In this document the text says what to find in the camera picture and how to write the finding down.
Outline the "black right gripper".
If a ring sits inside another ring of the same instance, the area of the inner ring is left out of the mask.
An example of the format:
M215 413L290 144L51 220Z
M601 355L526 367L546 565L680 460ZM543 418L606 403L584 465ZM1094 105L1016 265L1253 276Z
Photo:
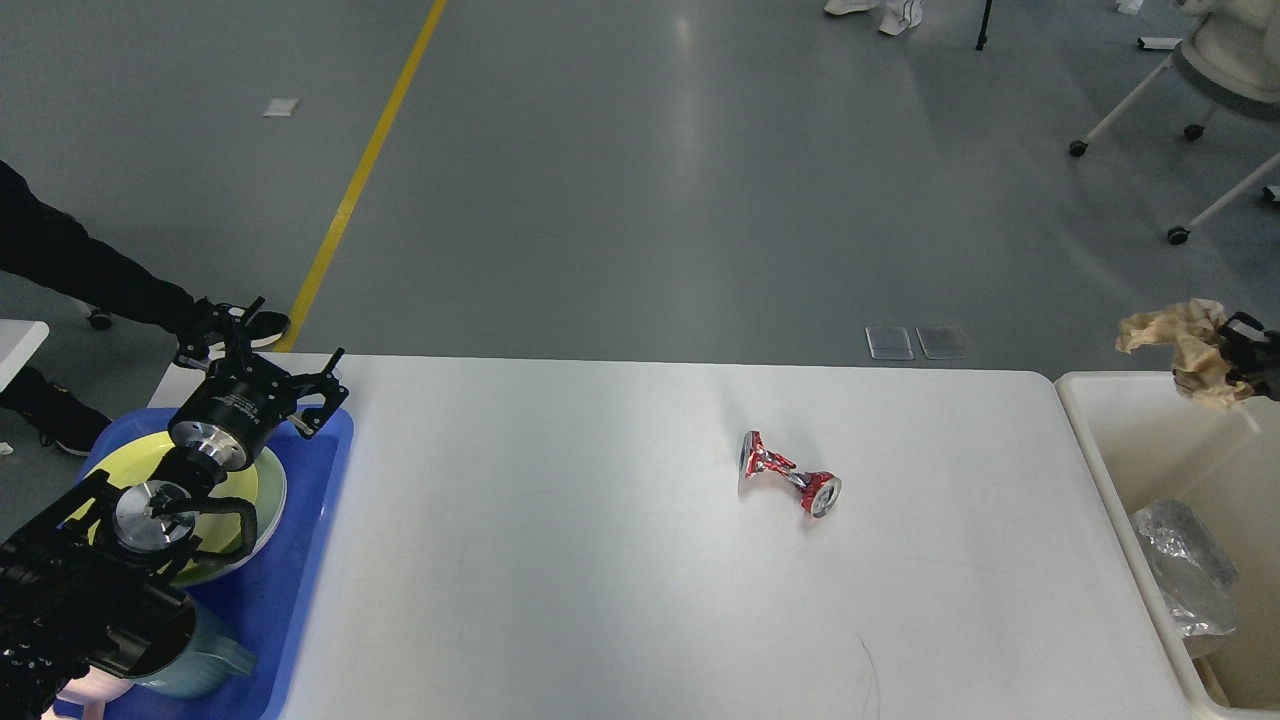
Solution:
M1248 313L1233 313L1217 329L1217 347L1231 383L1258 386L1258 393L1279 401L1279 336Z

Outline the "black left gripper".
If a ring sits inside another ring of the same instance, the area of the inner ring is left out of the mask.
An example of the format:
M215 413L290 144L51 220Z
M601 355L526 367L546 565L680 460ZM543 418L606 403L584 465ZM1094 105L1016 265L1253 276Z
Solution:
M264 302L259 297L242 307L196 300L175 332L172 364L207 372L218 343L225 354L246 355L253 347L253 331L265 328L257 322ZM335 348L316 372L292 373L262 355L266 374L210 374L169 421L169 438L175 447L202 454L225 471L250 468L280 424L312 439L349 397L337 372L344 355L346 348Z

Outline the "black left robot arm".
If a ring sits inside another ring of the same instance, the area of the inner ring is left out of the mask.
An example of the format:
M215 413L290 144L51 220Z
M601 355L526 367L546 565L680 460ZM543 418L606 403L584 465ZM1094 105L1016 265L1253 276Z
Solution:
M152 469L116 486L97 465L3 543L5 719L40 717L91 669L173 696L218 687L166 679L212 629L179 575L237 568L260 544L257 501L218 487L251 470L280 424L311 439L349 396L343 348L303 374L257 354L259 309L219 304L180 342L175 364L204 379L170 415Z

